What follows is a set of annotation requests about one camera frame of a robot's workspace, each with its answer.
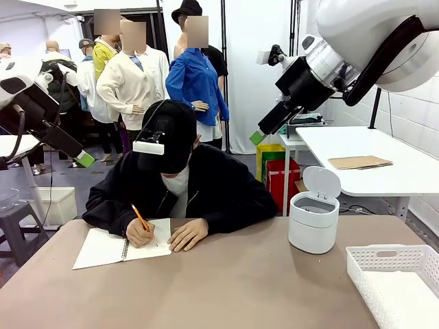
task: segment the red bag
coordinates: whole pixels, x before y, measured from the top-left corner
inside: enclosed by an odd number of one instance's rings
[[[267,161],[267,189],[273,196],[279,211],[283,211],[283,183],[285,180],[285,160]],[[299,193],[297,186],[294,184],[296,180],[300,180],[300,167],[294,160],[289,161],[289,177],[288,177],[288,206],[293,196]]]

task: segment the black t-shirt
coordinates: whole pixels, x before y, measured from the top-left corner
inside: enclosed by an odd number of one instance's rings
[[[225,77],[228,75],[227,64],[224,61],[224,57],[221,51],[209,45],[209,48],[202,48],[201,52],[209,57],[213,68],[215,69],[215,71],[217,71],[218,77]]]

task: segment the gray stool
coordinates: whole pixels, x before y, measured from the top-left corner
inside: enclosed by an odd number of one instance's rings
[[[22,228],[20,221],[29,215],[34,218],[37,226],[34,228]],[[34,209],[32,209],[27,201],[19,201],[12,209],[0,212],[0,228],[4,233],[3,236],[0,236],[0,244],[7,241],[11,249],[10,252],[0,251],[0,257],[14,257],[18,266],[23,266],[35,250],[49,240]],[[25,233],[38,233],[38,236],[30,241],[26,241]]]

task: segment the white trash bin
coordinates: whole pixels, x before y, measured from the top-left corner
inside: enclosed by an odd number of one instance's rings
[[[310,254],[331,250],[337,235],[340,179],[332,171],[308,167],[303,172],[307,192],[296,194],[289,207],[289,242]]]
[[[50,204],[50,210],[47,215],[46,223],[50,225],[64,225],[68,221],[74,219],[78,215],[76,208],[75,188],[74,187],[38,187],[41,199],[43,201],[43,210],[46,215]],[[32,208],[38,214],[34,200],[28,200]]]

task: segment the ear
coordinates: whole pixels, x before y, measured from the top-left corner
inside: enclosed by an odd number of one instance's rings
[[[193,142],[193,149],[196,149],[198,145],[200,144],[201,135],[197,135],[197,138],[195,139],[195,142]]]

